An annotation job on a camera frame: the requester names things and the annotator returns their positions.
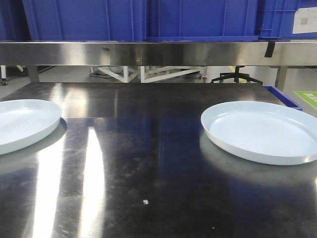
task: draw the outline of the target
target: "blue bin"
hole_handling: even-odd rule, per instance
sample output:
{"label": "blue bin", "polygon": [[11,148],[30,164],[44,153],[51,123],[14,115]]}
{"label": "blue bin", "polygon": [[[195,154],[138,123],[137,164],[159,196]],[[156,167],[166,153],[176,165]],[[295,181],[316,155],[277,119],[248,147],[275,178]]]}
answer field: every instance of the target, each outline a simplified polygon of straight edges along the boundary
{"label": "blue bin", "polygon": [[22,0],[0,0],[0,41],[30,40]]}
{"label": "blue bin", "polygon": [[149,41],[252,41],[258,0],[148,0]]}
{"label": "blue bin", "polygon": [[23,0],[32,40],[142,41],[145,0]]}
{"label": "blue bin", "polygon": [[278,88],[270,85],[264,86],[271,94],[273,94],[277,99],[279,99],[285,106],[289,108],[293,108],[299,111],[303,111],[301,105],[299,105],[295,100],[293,100],[290,96],[286,93],[280,91]]}
{"label": "blue bin", "polygon": [[259,0],[257,33],[269,39],[317,38],[313,7],[317,0]]}

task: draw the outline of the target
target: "floor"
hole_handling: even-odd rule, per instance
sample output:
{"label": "floor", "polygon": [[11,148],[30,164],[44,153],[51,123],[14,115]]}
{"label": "floor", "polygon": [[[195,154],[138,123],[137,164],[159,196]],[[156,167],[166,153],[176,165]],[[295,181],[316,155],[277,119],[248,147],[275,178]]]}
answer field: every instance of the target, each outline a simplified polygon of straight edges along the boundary
{"label": "floor", "polygon": [[[209,67],[208,80],[219,77],[220,72],[231,72],[232,68],[228,66]],[[264,82],[264,85],[274,85],[277,69],[267,66],[248,66],[241,69],[243,73],[249,73],[251,77],[259,79]],[[8,68],[7,70],[9,84],[7,86],[0,86],[0,98],[16,91],[17,89],[30,83],[28,76],[21,77],[20,73],[15,68]],[[116,82],[113,78],[100,78],[90,76],[89,66],[56,66],[47,71],[40,73],[41,82],[97,82],[109,83]],[[197,74],[190,74],[183,77],[161,81],[165,83],[203,83]],[[287,72],[284,92],[295,99],[302,105],[304,111],[317,117],[317,110],[298,97],[293,91],[317,91],[317,70],[310,68],[290,68]]]}

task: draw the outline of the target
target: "plate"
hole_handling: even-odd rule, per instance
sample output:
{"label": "plate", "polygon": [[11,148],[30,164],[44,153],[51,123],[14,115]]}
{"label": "plate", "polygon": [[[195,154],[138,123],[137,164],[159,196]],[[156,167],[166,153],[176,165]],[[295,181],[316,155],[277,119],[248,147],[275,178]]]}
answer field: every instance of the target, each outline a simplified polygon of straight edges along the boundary
{"label": "plate", "polygon": [[205,110],[208,138],[238,157],[270,165],[298,165],[317,159],[317,118],[285,106],[229,102]]}
{"label": "plate", "polygon": [[61,108],[43,100],[0,103],[0,155],[32,145],[58,126]]}

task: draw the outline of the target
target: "stainless steel table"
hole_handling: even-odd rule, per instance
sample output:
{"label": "stainless steel table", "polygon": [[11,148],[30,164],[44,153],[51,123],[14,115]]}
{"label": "stainless steel table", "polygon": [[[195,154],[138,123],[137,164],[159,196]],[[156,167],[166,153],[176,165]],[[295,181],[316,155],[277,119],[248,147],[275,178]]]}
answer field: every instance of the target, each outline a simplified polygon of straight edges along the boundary
{"label": "stainless steel table", "polygon": [[249,162],[203,133],[214,104],[280,104],[257,84],[35,83],[4,100],[28,98],[63,119],[0,156],[0,237],[317,236],[317,163]]}
{"label": "stainless steel table", "polygon": [[288,66],[317,64],[317,40],[254,42],[0,42],[0,64],[123,66],[278,66],[275,85],[284,88]]}

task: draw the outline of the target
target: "scratch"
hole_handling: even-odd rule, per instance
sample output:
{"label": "scratch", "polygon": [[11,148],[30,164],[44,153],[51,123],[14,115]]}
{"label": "scratch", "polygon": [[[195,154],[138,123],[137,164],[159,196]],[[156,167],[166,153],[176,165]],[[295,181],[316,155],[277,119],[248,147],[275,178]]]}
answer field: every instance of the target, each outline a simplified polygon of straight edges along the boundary
{"label": "scratch", "polygon": [[123,218],[125,218],[128,214],[129,214],[130,211],[128,211],[123,217],[121,217],[117,222],[120,222]]}

